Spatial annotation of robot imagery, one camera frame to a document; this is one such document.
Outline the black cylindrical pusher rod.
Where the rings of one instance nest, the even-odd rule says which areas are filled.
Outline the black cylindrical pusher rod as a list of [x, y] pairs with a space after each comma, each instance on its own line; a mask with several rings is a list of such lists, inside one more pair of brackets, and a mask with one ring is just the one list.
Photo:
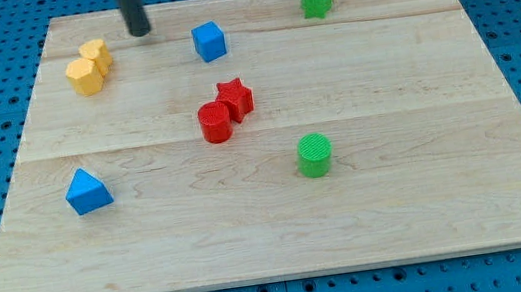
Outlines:
[[143, 0], [115, 0], [124, 18], [127, 31], [133, 37], [148, 35], [151, 31]]

